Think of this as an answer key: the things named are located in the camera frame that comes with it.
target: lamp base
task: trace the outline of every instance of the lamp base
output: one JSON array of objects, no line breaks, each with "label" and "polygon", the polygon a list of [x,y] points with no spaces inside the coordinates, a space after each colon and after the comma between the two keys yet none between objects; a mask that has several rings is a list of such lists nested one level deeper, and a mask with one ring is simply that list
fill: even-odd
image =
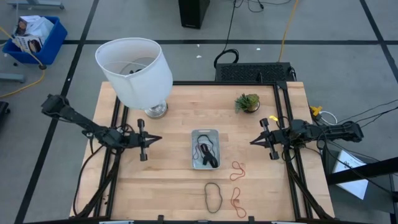
[{"label": "lamp base", "polygon": [[149,108],[148,110],[144,110],[149,118],[159,119],[162,118],[167,112],[167,103],[166,101],[162,101],[160,104]]}]

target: wooden table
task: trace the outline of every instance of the wooden table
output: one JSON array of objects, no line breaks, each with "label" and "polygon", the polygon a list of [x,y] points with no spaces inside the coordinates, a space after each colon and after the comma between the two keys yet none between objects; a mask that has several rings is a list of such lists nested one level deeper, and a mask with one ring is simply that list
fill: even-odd
[{"label": "wooden table", "polygon": [[[288,83],[290,104],[295,119],[311,121],[303,83]],[[234,100],[242,93],[257,93],[261,107],[253,114],[235,113]],[[116,94],[104,82],[94,115],[98,124],[109,126]],[[285,109],[280,91],[282,107]],[[139,149],[126,149],[121,158],[112,219],[156,220],[242,220],[230,200],[233,189],[241,195],[237,205],[257,221],[294,220],[287,171],[284,161],[272,161],[269,150],[251,146],[262,131],[261,118],[277,115],[271,86],[174,86],[167,98],[169,110],[161,119],[149,119],[143,111],[129,110],[127,123],[136,128],[137,119],[145,120],[145,130],[163,139],[148,148],[148,161],[140,162]],[[123,107],[120,108],[121,120]],[[192,169],[191,132],[193,129],[217,129],[220,133],[221,166],[218,170]],[[277,129],[274,122],[270,129]],[[315,143],[307,144],[316,149]],[[276,147],[281,155],[281,146]],[[102,150],[87,164],[82,175],[77,200],[80,211],[98,188],[103,157]],[[310,192],[330,215],[334,215],[320,156],[302,149],[302,161]],[[91,154],[86,148],[85,159]],[[231,166],[238,161],[246,176],[230,181],[236,172]],[[205,207],[204,186],[215,182],[221,187],[224,202],[219,212],[211,214]],[[305,216],[302,194],[297,189],[302,217]],[[208,187],[210,208],[219,203],[215,186]],[[104,194],[106,203],[108,194]]]}]

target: small plant pot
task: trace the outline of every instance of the small plant pot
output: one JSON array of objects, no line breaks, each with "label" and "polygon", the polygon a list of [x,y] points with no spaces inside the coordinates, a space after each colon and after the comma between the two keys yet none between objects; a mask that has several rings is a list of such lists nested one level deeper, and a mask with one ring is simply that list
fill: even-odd
[{"label": "small plant pot", "polygon": [[253,109],[251,109],[251,110],[247,109],[247,110],[244,110],[243,112],[245,112],[245,113],[254,113],[254,112],[256,112],[259,108],[260,108],[260,102],[258,102],[257,105],[256,105]]}]

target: yellow cable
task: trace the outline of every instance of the yellow cable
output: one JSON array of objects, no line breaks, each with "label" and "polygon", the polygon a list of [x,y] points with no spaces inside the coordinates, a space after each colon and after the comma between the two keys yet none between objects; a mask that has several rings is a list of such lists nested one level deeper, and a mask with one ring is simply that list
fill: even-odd
[{"label": "yellow cable", "polygon": [[[3,33],[5,33],[9,38],[14,39],[14,38],[12,38],[11,35],[9,35],[9,34],[7,33],[7,31],[5,31],[2,27],[0,27],[0,30],[1,30]],[[15,44],[22,50],[22,47],[19,45],[18,41],[15,41]],[[30,56],[32,56],[41,66],[43,66],[42,62],[41,62],[35,55],[33,55],[33,54],[30,53],[30,52],[27,52],[27,53],[30,54]],[[18,90],[16,90],[16,91],[12,91],[12,92],[10,92],[10,93],[1,95],[0,98],[4,98],[4,97],[7,97],[7,96],[11,96],[11,95],[13,95],[13,94],[19,93],[19,92],[22,91],[22,90],[25,90],[26,88],[29,88],[29,87],[31,87],[31,86],[34,86],[34,85],[38,84],[39,82],[41,82],[41,81],[44,79],[44,76],[45,76],[45,72],[44,72],[44,70],[43,70],[42,76],[41,76],[41,77],[39,78],[39,80],[37,80],[36,82],[33,82],[33,83],[31,83],[31,84],[29,84],[29,85],[27,85],[27,86],[24,86],[24,87],[22,87],[22,88],[20,88],[20,89],[18,89]]]},{"label": "yellow cable", "polygon": [[282,39],[282,45],[280,46],[280,53],[279,53],[278,62],[280,62],[280,60],[282,59],[282,55],[284,53],[286,33],[287,33],[287,30],[289,29],[290,22],[292,22],[292,19],[294,17],[294,12],[296,11],[297,3],[299,3],[299,0],[296,0],[296,2],[294,3],[292,13],[290,13],[289,21],[287,22],[287,25],[286,25],[284,38]]}]

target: white lamp shade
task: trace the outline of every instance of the white lamp shade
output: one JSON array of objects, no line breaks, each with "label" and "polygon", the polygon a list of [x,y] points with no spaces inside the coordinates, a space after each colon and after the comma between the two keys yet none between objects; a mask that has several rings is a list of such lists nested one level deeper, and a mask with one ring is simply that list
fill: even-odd
[{"label": "white lamp shade", "polygon": [[[153,58],[133,74],[122,75],[129,64],[140,58]],[[146,110],[164,101],[173,86],[172,72],[157,42],[143,38],[124,38],[103,44],[95,59],[111,82],[120,101],[134,109]]]}]

